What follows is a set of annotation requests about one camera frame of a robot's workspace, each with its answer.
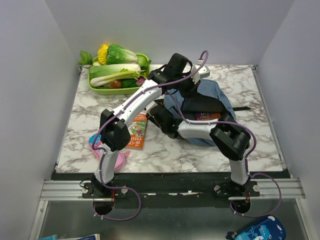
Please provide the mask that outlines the orange treehouse book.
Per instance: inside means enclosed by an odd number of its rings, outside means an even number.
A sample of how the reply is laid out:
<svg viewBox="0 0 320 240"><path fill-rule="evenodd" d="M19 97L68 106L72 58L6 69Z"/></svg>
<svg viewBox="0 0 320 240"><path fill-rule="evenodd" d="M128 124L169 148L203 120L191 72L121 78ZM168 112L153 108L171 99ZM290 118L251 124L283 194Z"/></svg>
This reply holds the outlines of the orange treehouse book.
<svg viewBox="0 0 320 240"><path fill-rule="evenodd" d="M128 127L131 139L127 144L127 148L142 150L145 140L145 134L147 129L147 112L142 111L133 120L133 122Z"/></svg>

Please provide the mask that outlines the purple Roald Dahl book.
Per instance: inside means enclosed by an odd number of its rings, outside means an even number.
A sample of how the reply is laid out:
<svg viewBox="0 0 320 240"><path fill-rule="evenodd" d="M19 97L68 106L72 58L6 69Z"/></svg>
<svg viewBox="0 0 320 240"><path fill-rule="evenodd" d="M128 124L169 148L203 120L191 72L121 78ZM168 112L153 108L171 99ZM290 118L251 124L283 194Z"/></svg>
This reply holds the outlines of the purple Roald Dahl book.
<svg viewBox="0 0 320 240"><path fill-rule="evenodd" d="M221 114L218 112L209 112L209 113L199 112L195 114L195 117L198 121L211 121L211 120L220 119Z"/></svg>

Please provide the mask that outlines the blue fabric backpack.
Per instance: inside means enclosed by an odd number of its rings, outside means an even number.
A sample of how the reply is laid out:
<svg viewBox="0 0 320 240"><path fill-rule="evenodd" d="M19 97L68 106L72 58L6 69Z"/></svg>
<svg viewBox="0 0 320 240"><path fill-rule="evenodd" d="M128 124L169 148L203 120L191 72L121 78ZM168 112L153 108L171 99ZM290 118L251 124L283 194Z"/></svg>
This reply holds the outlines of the blue fabric backpack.
<svg viewBox="0 0 320 240"><path fill-rule="evenodd" d="M248 107L233 108L219 84L209 79L199 82L196 96L181 96L180 92L171 89L162 100L162 106L171 112L176 119L197 121L196 113L220 113L225 122L236 122L235 111L248 110Z"/></svg>

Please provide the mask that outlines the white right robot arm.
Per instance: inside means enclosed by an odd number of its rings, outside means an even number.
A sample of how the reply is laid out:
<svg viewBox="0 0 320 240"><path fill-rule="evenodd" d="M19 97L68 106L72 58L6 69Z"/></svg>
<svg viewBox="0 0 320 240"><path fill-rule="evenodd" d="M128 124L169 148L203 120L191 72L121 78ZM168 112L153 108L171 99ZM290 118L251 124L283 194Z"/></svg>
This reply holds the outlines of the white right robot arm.
<svg viewBox="0 0 320 240"><path fill-rule="evenodd" d="M248 190L249 174L245 152L250 146L250 134L240 126L230 113L222 112L214 120L190 120L175 118L163 105L152 107L149 112L152 122L171 139L212 140L220 152L229 159L231 169L230 191L241 196Z"/></svg>

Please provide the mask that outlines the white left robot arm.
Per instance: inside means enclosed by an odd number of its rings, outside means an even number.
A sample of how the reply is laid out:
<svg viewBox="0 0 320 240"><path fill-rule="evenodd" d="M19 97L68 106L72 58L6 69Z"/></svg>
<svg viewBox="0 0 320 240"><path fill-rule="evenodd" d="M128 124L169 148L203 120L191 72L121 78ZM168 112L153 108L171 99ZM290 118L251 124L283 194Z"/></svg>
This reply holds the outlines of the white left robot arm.
<svg viewBox="0 0 320 240"><path fill-rule="evenodd" d="M92 148L99 150L101 154L99 167L94 173L98 181L93 187L99 197L104 198L110 194L109 182L114 178L120 150L125 148L131 139L129 126L134 118L166 90L193 88L200 80L199 70L206 60L207 57L200 66L195 66L186 57L175 53L167 64L152 70L142 86L122 105L113 111L105 110L101 113L100 129L96 134L96 137L100 137L101 145L96 147L96 138L92 143Z"/></svg>

